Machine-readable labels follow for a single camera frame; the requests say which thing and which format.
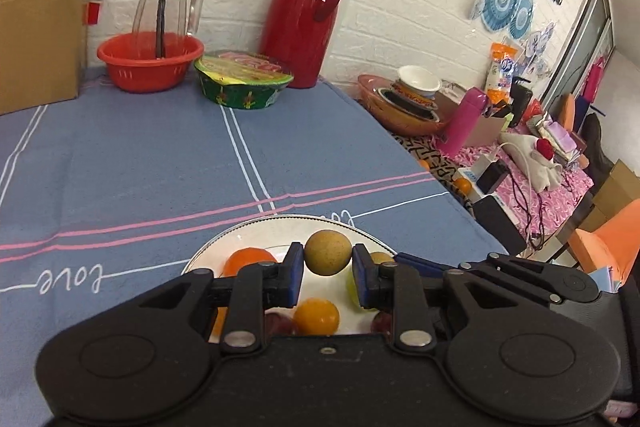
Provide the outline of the brown round kiwi fruit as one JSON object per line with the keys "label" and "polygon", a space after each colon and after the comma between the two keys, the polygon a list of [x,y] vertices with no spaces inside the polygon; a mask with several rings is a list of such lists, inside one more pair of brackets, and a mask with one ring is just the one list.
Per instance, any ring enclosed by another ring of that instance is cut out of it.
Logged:
{"label": "brown round kiwi fruit", "polygon": [[321,230],[312,234],[304,247],[307,268],[322,277],[332,277],[349,264],[352,243],[340,232]]}

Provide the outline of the large orange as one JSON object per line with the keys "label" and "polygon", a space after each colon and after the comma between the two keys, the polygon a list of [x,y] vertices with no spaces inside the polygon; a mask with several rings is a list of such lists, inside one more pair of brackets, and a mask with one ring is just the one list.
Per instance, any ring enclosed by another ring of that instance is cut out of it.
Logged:
{"label": "large orange", "polygon": [[224,322],[227,318],[227,313],[228,309],[226,307],[221,307],[217,310],[216,319],[214,321],[212,333],[210,334],[209,338],[209,340],[213,341],[213,343],[218,343],[220,339],[222,329],[224,328]]}

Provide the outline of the red apple on plate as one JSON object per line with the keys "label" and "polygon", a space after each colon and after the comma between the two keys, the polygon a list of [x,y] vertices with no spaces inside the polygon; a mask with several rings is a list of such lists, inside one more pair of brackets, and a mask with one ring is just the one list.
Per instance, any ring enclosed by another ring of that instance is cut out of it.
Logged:
{"label": "red apple on plate", "polygon": [[264,318],[265,335],[291,336],[294,334],[294,324],[291,317],[280,312],[268,312]]}

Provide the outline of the dark red plum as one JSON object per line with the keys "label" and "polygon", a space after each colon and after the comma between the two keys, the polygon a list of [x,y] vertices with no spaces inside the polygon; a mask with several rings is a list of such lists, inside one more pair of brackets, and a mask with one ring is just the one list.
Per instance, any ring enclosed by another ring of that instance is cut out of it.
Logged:
{"label": "dark red plum", "polygon": [[392,324],[392,314],[384,311],[378,311],[378,313],[375,314],[375,317],[373,317],[373,320],[370,324],[370,332],[372,334],[380,334],[384,335],[385,337],[390,337],[390,333],[392,332]]}

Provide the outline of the orange on plate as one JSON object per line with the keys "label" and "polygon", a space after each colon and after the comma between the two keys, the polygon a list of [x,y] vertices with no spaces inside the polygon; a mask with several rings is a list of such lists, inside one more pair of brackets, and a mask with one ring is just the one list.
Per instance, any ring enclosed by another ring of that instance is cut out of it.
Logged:
{"label": "orange on plate", "polygon": [[262,248],[246,247],[235,251],[224,264],[222,275],[224,277],[235,277],[240,270],[247,265],[254,265],[260,262],[275,262],[273,255]]}

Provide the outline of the blue striped tablecloth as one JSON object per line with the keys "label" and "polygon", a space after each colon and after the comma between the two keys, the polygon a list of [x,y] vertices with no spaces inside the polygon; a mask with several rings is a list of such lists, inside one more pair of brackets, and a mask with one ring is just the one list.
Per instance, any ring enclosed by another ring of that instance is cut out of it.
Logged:
{"label": "blue striped tablecloth", "polygon": [[1,421],[39,426],[40,348],[176,277],[226,228],[298,213],[446,265],[498,242],[357,102],[329,83],[265,109],[198,84],[135,95],[104,80],[1,119]]}

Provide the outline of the orange near gripper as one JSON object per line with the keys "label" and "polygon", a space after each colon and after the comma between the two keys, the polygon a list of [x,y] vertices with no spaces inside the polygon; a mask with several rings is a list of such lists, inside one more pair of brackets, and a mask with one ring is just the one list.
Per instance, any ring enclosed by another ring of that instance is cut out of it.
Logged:
{"label": "orange near gripper", "polygon": [[329,336],[340,326],[340,311],[330,300],[308,298],[293,314],[294,332],[299,336]]}

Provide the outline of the pink water bottle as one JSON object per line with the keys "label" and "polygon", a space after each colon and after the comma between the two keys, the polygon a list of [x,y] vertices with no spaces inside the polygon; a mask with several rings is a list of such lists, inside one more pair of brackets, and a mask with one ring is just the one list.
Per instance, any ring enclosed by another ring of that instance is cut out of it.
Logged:
{"label": "pink water bottle", "polygon": [[439,150],[447,156],[456,155],[484,113],[488,98],[484,91],[471,88],[466,91],[449,124],[442,130],[438,141]]}

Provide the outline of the orange brown bowl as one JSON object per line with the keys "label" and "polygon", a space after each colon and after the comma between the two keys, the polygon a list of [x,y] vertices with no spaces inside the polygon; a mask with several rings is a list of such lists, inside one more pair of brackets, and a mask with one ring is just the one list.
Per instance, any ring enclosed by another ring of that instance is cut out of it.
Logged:
{"label": "orange brown bowl", "polygon": [[384,128],[407,138],[441,132],[449,124],[452,106],[440,89],[434,98],[423,98],[399,87],[397,79],[360,75],[357,82],[364,108]]}

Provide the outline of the white cup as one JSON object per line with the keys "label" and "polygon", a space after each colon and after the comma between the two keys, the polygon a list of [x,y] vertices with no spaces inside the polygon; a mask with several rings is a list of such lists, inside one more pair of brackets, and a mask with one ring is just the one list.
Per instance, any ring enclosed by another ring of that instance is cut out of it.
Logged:
{"label": "white cup", "polygon": [[399,87],[423,98],[434,98],[442,85],[439,78],[418,65],[401,66],[397,74]]}

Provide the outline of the orange white snack bag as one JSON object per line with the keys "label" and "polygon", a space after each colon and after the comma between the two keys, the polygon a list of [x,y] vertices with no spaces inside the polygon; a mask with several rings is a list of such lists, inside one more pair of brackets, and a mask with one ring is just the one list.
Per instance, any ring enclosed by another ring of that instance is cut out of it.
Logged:
{"label": "orange white snack bag", "polygon": [[492,105],[510,102],[516,54],[518,54],[518,50],[512,46],[498,42],[491,43],[485,92]]}

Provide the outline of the green instant noodle bowl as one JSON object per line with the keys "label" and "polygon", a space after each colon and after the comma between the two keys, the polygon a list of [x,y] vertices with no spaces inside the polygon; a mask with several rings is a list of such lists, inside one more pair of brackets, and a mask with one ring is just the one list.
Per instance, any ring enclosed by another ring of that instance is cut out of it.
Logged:
{"label": "green instant noodle bowl", "polygon": [[267,108],[294,80],[284,65],[256,53],[219,50],[203,54],[193,66],[205,98],[236,109]]}

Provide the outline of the red plastic basket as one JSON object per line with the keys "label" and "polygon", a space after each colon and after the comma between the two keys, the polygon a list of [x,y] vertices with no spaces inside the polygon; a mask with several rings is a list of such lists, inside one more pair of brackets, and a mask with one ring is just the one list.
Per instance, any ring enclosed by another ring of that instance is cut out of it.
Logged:
{"label": "red plastic basket", "polygon": [[204,53],[204,44],[192,36],[165,35],[165,56],[155,56],[155,32],[120,34],[102,42],[96,56],[107,76],[122,91],[154,93],[170,90],[186,78],[192,63]]}

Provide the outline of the black stirring stick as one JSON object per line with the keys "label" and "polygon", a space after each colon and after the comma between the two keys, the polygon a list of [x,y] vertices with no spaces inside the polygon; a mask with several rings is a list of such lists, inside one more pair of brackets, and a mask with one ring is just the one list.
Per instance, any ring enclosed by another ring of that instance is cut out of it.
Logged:
{"label": "black stirring stick", "polygon": [[165,57],[165,14],[166,0],[157,1],[155,24],[155,57]]}

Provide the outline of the brown cardboard box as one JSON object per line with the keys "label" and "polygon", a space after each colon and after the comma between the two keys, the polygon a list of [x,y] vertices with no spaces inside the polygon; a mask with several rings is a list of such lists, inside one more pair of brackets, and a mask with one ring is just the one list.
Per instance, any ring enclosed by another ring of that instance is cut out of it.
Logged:
{"label": "brown cardboard box", "polygon": [[90,0],[1,0],[1,113],[73,100]]}

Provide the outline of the red thermos jug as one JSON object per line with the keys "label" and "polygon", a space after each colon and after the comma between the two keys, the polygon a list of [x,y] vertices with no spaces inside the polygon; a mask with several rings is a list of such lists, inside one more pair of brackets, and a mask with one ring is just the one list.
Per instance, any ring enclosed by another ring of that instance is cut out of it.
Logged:
{"label": "red thermos jug", "polygon": [[316,85],[341,0],[272,0],[259,52],[284,64],[293,89]]}

